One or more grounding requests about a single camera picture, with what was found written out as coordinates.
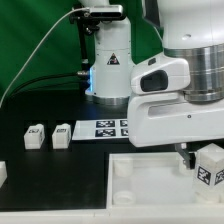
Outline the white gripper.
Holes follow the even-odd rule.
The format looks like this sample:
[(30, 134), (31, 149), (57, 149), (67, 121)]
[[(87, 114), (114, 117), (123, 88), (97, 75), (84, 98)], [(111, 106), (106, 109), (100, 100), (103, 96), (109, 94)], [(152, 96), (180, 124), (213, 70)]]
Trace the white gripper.
[(195, 154), (186, 142), (224, 138), (224, 100), (190, 103), (180, 93), (132, 94), (127, 111), (130, 142), (136, 147), (175, 144), (187, 169)]

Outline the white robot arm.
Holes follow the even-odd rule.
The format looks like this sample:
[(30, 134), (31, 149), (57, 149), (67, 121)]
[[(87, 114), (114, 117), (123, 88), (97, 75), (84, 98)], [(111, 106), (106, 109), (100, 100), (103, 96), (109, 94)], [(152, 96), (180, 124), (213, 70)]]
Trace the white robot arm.
[(81, 0), (99, 24), (87, 95), (128, 106), (136, 147), (224, 138), (224, 0), (141, 0), (160, 53), (133, 62), (131, 28), (109, 0)]

